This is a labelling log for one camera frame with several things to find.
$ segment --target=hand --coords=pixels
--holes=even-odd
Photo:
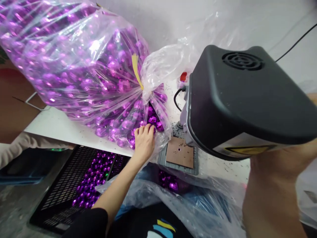
[[[154,126],[147,124],[134,131],[135,152],[133,158],[142,163],[150,158],[154,150]]]
[[[317,105],[317,94],[308,97]],[[251,158],[251,174],[277,182],[295,183],[317,158],[317,139],[303,145],[268,151]]]

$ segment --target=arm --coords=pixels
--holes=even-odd
[[[135,130],[135,153],[113,181],[109,188],[102,194],[93,206],[103,208],[108,213],[107,230],[111,226],[120,206],[129,190],[129,187],[144,163],[149,159],[154,150],[154,126],[147,124]]]
[[[299,221],[295,184],[298,175],[316,157],[317,139],[251,158],[242,209],[249,237],[306,237]]]

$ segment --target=cardboard sheet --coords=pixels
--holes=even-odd
[[[172,137],[167,145],[166,161],[194,168],[194,149],[188,147],[182,138]]]

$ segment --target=ventilation fan grille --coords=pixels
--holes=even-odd
[[[242,52],[230,52],[224,54],[222,60],[226,65],[239,70],[255,71],[264,67],[262,59]]]

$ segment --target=power cord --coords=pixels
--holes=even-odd
[[[314,29],[317,26],[317,24],[315,24],[312,28],[310,28],[305,34],[303,34],[303,36],[288,50],[286,51],[285,54],[283,54],[280,58],[278,58],[276,60],[276,62],[278,62],[280,59],[282,59],[285,55],[287,55],[287,53],[289,53],[312,29]]]
[[[177,95],[179,94],[179,92],[182,91],[182,92],[185,92],[186,91],[186,86],[183,86],[182,88],[180,88],[179,90],[177,90],[177,92],[175,93],[174,95],[174,103],[176,105],[176,107],[178,108],[178,110],[182,111],[179,106],[177,105],[177,102],[176,102],[176,97]]]

